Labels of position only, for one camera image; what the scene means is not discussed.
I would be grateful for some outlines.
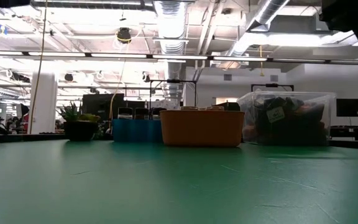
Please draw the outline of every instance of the black monitor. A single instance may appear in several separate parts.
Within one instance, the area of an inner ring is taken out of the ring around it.
[[[336,99],[336,116],[358,117],[358,99]]]
[[[83,95],[83,113],[100,116],[101,121],[108,121],[110,114],[110,101],[113,94],[88,94]],[[118,108],[124,106],[124,94],[117,93],[112,101],[112,117],[117,118]]]

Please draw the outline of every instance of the clear plastic storage bin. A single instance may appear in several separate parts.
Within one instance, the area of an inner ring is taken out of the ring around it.
[[[334,93],[259,91],[237,100],[245,112],[245,142],[266,145],[328,144]]]

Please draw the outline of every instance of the ceiling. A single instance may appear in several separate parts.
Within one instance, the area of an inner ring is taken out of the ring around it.
[[[242,35],[246,14],[257,8],[258,0],[225,0],[224,14],[213,14],[209,24],[203,23],[207,9],[213,4],[210,0],[198,0],[190,3],[186,17],[186,44],[185,53],[195,54],[198,48],[203,26],[208,26],[214,35],[209,45],[205,45],[207,54],[224,52]],[[351,33],[335,34],[327,30],[324,24],[316,19],[316,11],[320,9],[319,0],[292,0],[273,20],[269,34],[302,34],[319,35],[324,37],[328,44],[324,47],[294,47],[292,45],[253,45],[248,48],[247,54],[264,57],[293,57],[293,58],[358,58],[357,39]],[[42,46],[42,31],[44,28],[44,7],[23,6],[12,9],[0,8],[0,25],[7,27],[7,34],[1,33],[0,50],[18,50],[39,52]],[[120,27],[131,30],[130,44],[121,44],[116,38]],[[160,54],[160,44],[154,41],[158,37],[158,20],[152,11],[132,11],[120,9],[92,9],[85,8],[47,8],[47,22],[45,34],[46,52],[120,52],[137,54]],[[7,70],[32,78],[32,73],[39,64],[37,59],[0,58],[0,84],[21,83],[11,80]],[[294,64],[265,63],[264,68],[280,69],[285,73],[293,68]],[[98,86],[103,88],[120,85],[131,87],[148,87],[142,81],[143,74],[151,78],[164,78],[164,62],[95,62],[80,60],[47,61],[44,67],[53,67],[60,72],[60,86],[80,85]],[[259,68],[259,62],[251,62],[247,68]],[[66,73],[79,74],[86,78],[82,81],[67,82]],[[18,98],[30,98],[30,88],[0,88],[4,92],[16,95]],[[59,90],[61,100],[77,99],[82,94],[89,93],[87,89]],[[148,90],[127,92],[128,96],[136,97],[139,94],[147,96]]]

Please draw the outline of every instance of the label on bin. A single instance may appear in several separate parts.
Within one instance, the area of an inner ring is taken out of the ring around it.
[[[279,121],[279,120],[281,120],[281,119],[283,119],[285,117],[284,110],[283,110],[283,108],[281,106],[278,107],[278,108],[274,108],[274,109],[272,109],[270,111],[267,111],[266,114],[267,114],[267,117],[268,117],[268,121],[270,123]]]

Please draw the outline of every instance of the exposed ceiling duct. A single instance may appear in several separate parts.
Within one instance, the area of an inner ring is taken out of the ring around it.
[[[35,7],[45,7],[45,0],[32,0],[31,5]],[[154,11],[152,1],[136,0],[48,0],[48,7]]]
[[[235,41],[226,56],[240,57],[253,44],[254,34],[248,31],[258,29],[269,31],[270,22],[276,17],[279,10],[282,9],[290,0],[261,0],[258,8],[247,16],[246,32]]]
[[[158,35],[161,40],[161,51],[163,54],[181,55],[185,51],[185,43],[180,41],[185,37],[186,22],[186,2],[179,1],[155,1],[155,12],[158,15]],[[184,74],[181,70],[182,63],[168,62],[165,69],[165,79],[177,80],[183,79]],[[168,85],[168,97],[176,98],[181,96],[177,92],[178,85]]]

